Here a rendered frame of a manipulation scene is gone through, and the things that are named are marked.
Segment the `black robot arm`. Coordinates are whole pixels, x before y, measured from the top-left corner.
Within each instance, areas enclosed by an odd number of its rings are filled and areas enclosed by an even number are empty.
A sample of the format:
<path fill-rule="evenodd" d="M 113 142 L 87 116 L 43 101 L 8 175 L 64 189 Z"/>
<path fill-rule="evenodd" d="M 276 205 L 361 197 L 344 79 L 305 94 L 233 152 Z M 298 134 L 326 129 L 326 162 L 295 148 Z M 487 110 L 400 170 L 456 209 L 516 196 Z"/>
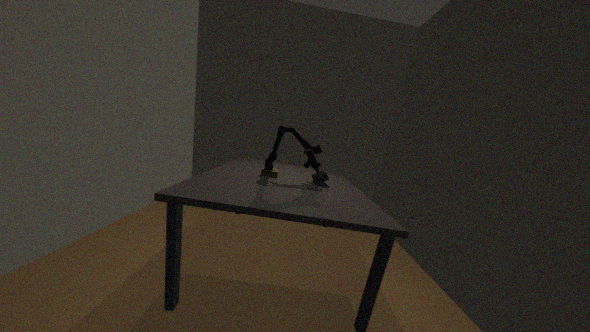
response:
<path fill-rule="evenodd" d="M 269 170 L 269 171 L 273 170 L 273 161 L 275 161 L 275 160 L 277 159 L 277 156 L 278 156 L 278 155 L 277 155 L 277 150 L 278 150 L 278 147 L 279 147 L 280 141 L 281 141 L 281 139 L 282 139 L 283 135 L 285 134 L 285 132 L 291 132 L 291 133 L 292 133 L 292 134 L 293 134 L 293 135 L 294 135 L 294 136 L 295 136 L 295 137 L 296 137 L 296 138 L 297 138 L 297 139 L 300 141 L 300 143 L 302 144 L 302 146 L 304 147 L 304 149 L 306 149 L 306 150 L 307 150 L 307 151 L 304 151 L 304 154 L 307 154 L 307 157 L 308 157 L 308 158 L 311 158 L 311 157 L 313 157 L 313 156 L 314 156 L 314 154 L 319 154 L 319 153 L 322 153 L 322 150 L 321 150 L 321 148 L 320 148 L 320 145 L 318 145 L 318 146 L 316 146 L 316 147 L 310 146 L 310 144 L 309 144 L 307 141 L 305 141 L 305 140 L 304 140 L 304 139 L 303 139 L 303 138 L 302 138 L 302 137 L 301 137 L 301 136 L 300 136 L 300 135 L 299 135 L 299 134 L 296 132 L 296 130 L 295 130 L 294 128 L 292 128 L 292 127 L 291 127 L 291 128 L 288 128 L 288 127 L 283 127 L 283 126 L 280 126 L 280 127 L 278 128 L 277 138 L 276 138 L 276 141 L 275 141 L 275 144 L 274 144 L 273 150 L 272 150 L 272 152 L 270 153 L 270 155 L 269 155 L 268 159 L 267 159 L 267 160 L 265 160 L 265 168 L 264 168 L 264 170 Z M 312 150 L 308 150 L 308 149 L 312 149 Z M 313 149 L 314 149 L 314 150 L 313 150 Z M 313 153 L 313 151 L 314 151 L 314 153 Z M 308 161 L 307 161 L 307 162 L 304 164 L 304 166 L 305 166 L 306 168 L 308 168 L 310 165 L 312 165 L 312 163 L 311 163 L 311 161 L 310 161 L 310 160 L 308 160 Z"/>

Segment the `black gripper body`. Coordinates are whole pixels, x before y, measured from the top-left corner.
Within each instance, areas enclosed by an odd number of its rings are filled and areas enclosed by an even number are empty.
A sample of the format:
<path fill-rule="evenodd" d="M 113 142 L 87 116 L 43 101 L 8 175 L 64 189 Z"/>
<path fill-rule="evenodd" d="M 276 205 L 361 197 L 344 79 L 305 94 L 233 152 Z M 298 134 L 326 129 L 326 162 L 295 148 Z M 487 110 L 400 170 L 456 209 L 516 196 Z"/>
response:
<path fill-rule="evenodd" d="M 311 157 L 311 158 L 308 158 L 308 160 L 310 160 L 310 161 L 311 161 L 311 163 L 312 163 L 312 165 L 311 165 L 311 166 L 313 166 L 313 168 L 314 168 L 314 169 L 316 169 L 316 168 L 318 168 L 318 167 L 320 167 L 320 166 L 321 166 L 321 164 L 320 164 L 320 163 L 318 163 L 318 162 L 316 161 L 316 157 L 315 157 L 315 156 L 313 156 L 313 157 Z M 317 162 L 317 163 L 316 163 L 316 162 Z"/>

